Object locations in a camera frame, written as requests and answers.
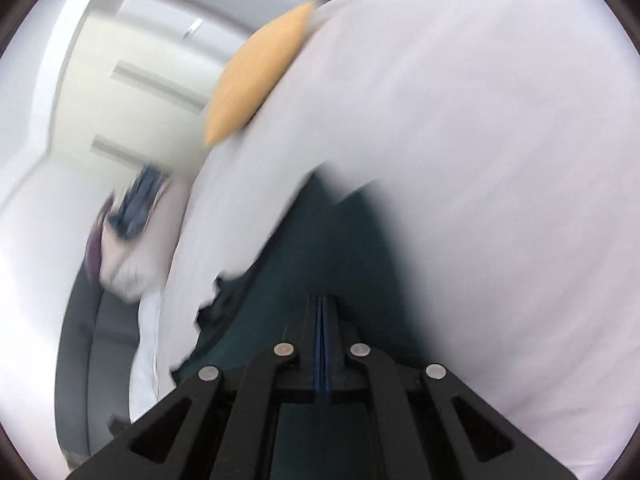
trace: purple cushion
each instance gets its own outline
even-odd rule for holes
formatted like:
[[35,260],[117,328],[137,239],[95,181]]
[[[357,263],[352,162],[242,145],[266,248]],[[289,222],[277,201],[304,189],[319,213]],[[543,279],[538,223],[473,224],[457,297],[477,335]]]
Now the purple cushion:
[[100,278],[100,267],[102,266],[102,225],[104,224],[107,213],[111,210],[113,200],[113,193],[111,193],[100,209],[94,226],[91,228],[89,237],[86,240],[86,247],[84,248],[84,271],[90,281]]

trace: bed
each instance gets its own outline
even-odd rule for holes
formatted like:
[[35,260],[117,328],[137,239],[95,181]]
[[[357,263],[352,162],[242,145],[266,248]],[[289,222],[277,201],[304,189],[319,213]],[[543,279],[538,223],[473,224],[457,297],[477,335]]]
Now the bed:
[[194,183],[166,288],[140,317],[132,419],[173,389],[215,277],[250,266],[324,164],[337,194],[372,183],[430,356],[580,480],[631,478],[640,58],[625,25],[603,0],[318,9]]

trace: yellow pillow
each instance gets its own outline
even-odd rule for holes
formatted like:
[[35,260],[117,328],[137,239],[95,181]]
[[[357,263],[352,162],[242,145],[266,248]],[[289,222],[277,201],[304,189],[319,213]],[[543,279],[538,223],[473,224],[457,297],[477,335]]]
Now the yellow pillow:
[[300,50],[314,10],[307,2],[252,35],[220,75],[209,105],[205,143],[212,146],[248,123]]

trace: dark green garment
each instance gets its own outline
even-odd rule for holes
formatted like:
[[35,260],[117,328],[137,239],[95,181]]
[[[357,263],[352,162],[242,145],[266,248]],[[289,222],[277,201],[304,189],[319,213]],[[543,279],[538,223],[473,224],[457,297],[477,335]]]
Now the dark green garment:
[[[335,296],[338,317],[396,362],[425,364],[363,190],[334,204],[313,174],[256,262],[218,286],[198,315],[198,343],[174,372],[176,384],[206,364],[227,370],[280,342],[285,325],[303,318],[309,295]],[[271,478],[368,478],[365,437],[362,406],[283,406]]]

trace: gray sofa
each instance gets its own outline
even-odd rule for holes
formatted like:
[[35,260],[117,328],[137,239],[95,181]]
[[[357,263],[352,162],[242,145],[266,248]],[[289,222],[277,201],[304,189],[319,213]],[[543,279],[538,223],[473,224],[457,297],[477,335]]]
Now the gray sofa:
[[76,277],[60,335],[55,384],[58,443],[71,469],[105,446],[113,421],[129,421],[129,376],[138,304]]

